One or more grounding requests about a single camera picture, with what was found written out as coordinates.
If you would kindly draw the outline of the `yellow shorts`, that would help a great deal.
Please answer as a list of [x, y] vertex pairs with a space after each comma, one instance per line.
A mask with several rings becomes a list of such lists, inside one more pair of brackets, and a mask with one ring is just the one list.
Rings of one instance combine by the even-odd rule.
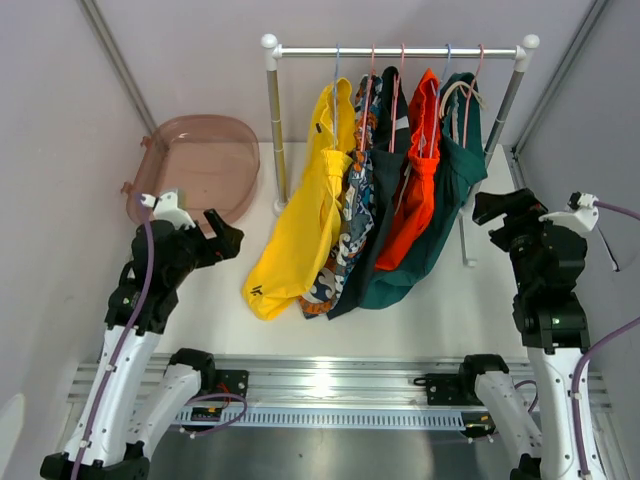
[[338, 242], [343, 179], [356, 144], [355, 110], [348, 79], [339, 79], [338, 92], [338, 150], [333, 150], [332, 85], [328, 85], [312, 115], [306, 165], [299, 185], [243, 287], [249, 308], [262, 320], [275, 319], [311, 291], [330, 250]]

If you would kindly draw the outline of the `pink translucent plastic basket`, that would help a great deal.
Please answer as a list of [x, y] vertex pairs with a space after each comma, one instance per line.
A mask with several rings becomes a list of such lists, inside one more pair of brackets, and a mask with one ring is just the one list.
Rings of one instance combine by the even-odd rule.
[[253, 200], [260, 169], [258, 139], [244, 122], [213, 114], [185, 115], [161, 124], [141, 141], [144, 156], [133, 181], [123, 184], [126, 211], [138, 224], [135, 195], [179, 190], [180, 204], [203, 232], [212, 228], [204, 212], [214, 209], [228, 224]]

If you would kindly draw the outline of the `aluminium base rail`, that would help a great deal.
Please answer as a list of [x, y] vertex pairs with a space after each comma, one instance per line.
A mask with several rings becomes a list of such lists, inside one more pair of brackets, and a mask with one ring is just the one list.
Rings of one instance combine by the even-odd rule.
[[458, 358], [425, 361], [332, 357], [219, 356], [216, 368], [247, 370], [247, 410], [238, 401], [185, 406], [176, 424], [202, 431], [233, 420], [237, 426], [462, 431], [488, 430], [481, 405], [430, 406], [413, 385], [429, 373], [457, 374]]

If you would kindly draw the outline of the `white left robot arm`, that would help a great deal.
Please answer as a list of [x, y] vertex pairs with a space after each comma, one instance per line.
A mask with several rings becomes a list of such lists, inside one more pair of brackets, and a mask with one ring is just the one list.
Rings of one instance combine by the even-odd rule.
[[244, 234], [213, 209], [204, 216], [213, 237], [181, 211], [155, 211], [136, 230], [132, 258], [108, 301], [98, 370], [78, 424], [59, 453], [46, 456], [44, 479], [145, 479], [154, 451], [190, 402], [247, 404], [243, 373], [234, 386], [212, 354], [181, 348], [142, 407], [135, 406], [147, 364], [178, 303], [177, 290], [196, 269], [235, 258]]

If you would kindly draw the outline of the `patterned blue orange shorts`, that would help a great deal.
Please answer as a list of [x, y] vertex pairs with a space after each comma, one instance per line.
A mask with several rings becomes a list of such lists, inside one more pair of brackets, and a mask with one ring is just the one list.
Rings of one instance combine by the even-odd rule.
[[373, 133], [381, 110], [382, 78], [373, 76], [373, 89], [368, 115], [367, 141], [364, 152], [359, 151], [362, 108], [365, 103], [367, 76], [363, 76], [356, 94], [356, 148], [350, 153], [351, 165], [343, 181], [343, 209], [338, 242], [330, 250], [324, 267], [319, 271], [311, 291], [298, 298], [303, 316], [307, 319], [337, 312], [337, 304], [346, 290], [348, 277], [358, 262], [367, 236], [374, 226], [375, 187], [373, 162], [370, 156]]

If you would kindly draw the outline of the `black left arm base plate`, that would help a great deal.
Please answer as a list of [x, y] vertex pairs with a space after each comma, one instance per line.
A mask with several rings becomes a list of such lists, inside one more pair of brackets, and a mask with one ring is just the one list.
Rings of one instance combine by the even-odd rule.
[[246, 397], [250, 374], [247, 370], [219, 369], [214, 380], [215, 393], [231, 393]]

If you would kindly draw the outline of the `dark navy shorts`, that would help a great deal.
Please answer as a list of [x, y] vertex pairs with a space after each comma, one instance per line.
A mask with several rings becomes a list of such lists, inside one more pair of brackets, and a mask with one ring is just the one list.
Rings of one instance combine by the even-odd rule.
[[400, 181], [404, 156], [410, 144], [408, 106], [400, 89], [395, 152], [389, 153], [388, 151], [392, 128], [394, 77], [397, 71], [395, 67], [390, 66], [379, 76], [383, 81], [380, 94], [381, 110], [370, 149], [375, 187], [374, 226], [367, 236], [364, 250], [356, 266], [348, 277], [346, 290], [337, 304], [337, 312], [327, 316], [330, 320], [344, 315], [362, 304], [375, 272], [376, 260], [382, 251], [387, 235], [391, 232], [395, 210], [393, 198]]

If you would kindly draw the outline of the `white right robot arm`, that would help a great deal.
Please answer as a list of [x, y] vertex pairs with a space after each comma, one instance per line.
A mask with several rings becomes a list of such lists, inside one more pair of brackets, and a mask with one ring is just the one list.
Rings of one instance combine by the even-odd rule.
[[596, 201], [576, 192], [565, 210], [549, 212], [529, 189], [475, 197], [476, 224], [503, 220], [489, 236], [512, 264], [513, 319], [534, 375], [540, 419], [533, 420], [498, 355], [466, 356], [456, 389], [464, 401], [488, 410], [513, 479], [606, 476], [589, 401], [588, 322], [574, 292], [585, 268], [585, 236], [599, 219]]

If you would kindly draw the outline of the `silver clothes rack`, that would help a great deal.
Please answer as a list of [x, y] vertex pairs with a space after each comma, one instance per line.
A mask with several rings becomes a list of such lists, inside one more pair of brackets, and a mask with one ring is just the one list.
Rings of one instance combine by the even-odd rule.
[[[269, 102], [271, 109], [271, 127], [274, 145], [274, 159], [276, 162], [277, 173], [277, 186], [278, 186], [278, 204], [280, 206], [280, 213], [286, 208], [291, 197], [286, 192], [286, 172], [284, 164], [284, 145], [281, 129], [281, 118], [279, 111], [279, 95], [277, 84], [277, 61], [285, 56], [315, 56], [315, 57], [332, 57], [335, 58], [335, 47], [328, 48], [289, 48], [284, 47], [278, 43], [276, 37], [272, 34], [266, 34], [261, 40], [262, 46], [265, 50], [265, 58], [267, 65], [267, 82], [269, 89]], [[539, 39], [535, 35], [528, 35], [524, 39], [524, 43], [520, 46], [513, 47], [511, 49], [485, 49], [486, 58], [509, 58], [514, 60], [514, 72], [512, 74], [507, 92], [501, 104], [498, 117], [494, 122], [489, 140], [485, 147], [486, 153], [484, 157], [486, 159], [491, 158], [493, 148], [496, 145], [497, 137], [502, 129], [504, 120], [508, 114], [510, 105], [512, 104], [515, 93], [522, 77], [526, 71], [526, 66], [529, 62], [529, 57], [533, 50], [539, 45]], [[370, 57], [371, 48], [340, 48], [340, 59], [346, 57]], [[479, 48], [474, 49], [448, 49], [448, 48], [417, 48], [406, 49], [405, 56], [409, 58], [438, 58], [438, 57], [453, 57], [453, 58], [473, 58], [479, 57]], [[375, 48], [375, 59], [378, 57], [400, 57], [401, 48]], [[355, 110], [356, 99], [351, 97], [351, 102]]]

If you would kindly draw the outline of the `pink wire hanger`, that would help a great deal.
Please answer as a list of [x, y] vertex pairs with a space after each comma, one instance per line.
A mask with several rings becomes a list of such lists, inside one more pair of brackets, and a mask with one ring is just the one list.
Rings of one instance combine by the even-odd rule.
[[481, 73], [484, 56], [485, 56], [485, 47], [482, 43], [478, 45], [480, 54], [479, 54], [479, 62], [474, 73], [474, 78], [471, 83], [467, 87], [466, 91], [466, 103], [465, 103], [465, 111], [464, 111], [464, 121], [463, 121], [463, 135], [462, 135], [462, 147], [465, 148], [467, 146], [467, 138], [468, 138], [468, 124], [469, 124], [469, 114], [471, 109], [471, 99], [476, 96], [477, 91], [475, 90], [475, 86], [478, 80], [478, 76]]
[[372, 95], [372, 87], [373, 87], [373, 76], [375, 75], [375, 44], [372, 44], [370, 51], [370, 69], [369, 74], [367, 76], [367, 84], [365, 88], [365, 103], [362, 108], [362, 123], [361, 123], [361, 138], [359, 144], [359, 151], [364, 152], [367, 141], [367, 125], [368, 125], [368, 115], [371, 104], [371, 95]]
[[391, 119], [392, 119], [392, 128], [391, 128], [391, 139], [389, 142], [388, 151], [389, 153], [395, 152], [395, 143], [396, 143], [396, 127], [398, 121], [398, 101], [399, 101], [399, 90], [401, 86], [402, 74], [404, 72], [405, 65], [405, 51], [406, 46], [405, 43], [401, 44], [401, 55], [400, 55], [400, 67], [397, 71], [397, 74], [394, 77], [394, 90], [392, 97], [392, 110], [391, 110]]

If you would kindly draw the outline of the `teal green shorts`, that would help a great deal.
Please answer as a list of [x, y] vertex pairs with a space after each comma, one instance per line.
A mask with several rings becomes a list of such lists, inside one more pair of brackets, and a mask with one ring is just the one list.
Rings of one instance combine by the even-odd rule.
[[471, 72], [454, 73], [447, 83], [439, 84], [441, 158], [435, 173], [433, 217], [396, 269], [375, 269], [360, 305], [363, 309], [378, 310], [399, 302], [431, 272], [469, 191], [487, 177], [480, 118], [482, 97], [477, 84], [477, 94], [471, 99], [467, 146], [462, 147], [466, 91], [473, 78]]

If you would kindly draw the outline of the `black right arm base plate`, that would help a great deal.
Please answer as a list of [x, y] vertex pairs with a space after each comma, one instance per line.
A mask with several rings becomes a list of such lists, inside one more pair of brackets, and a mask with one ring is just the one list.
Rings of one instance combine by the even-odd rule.
[[430, 406], [465, 406], [469, 404], [458, 374], [429, 373], [412, 380], [425, 391]]

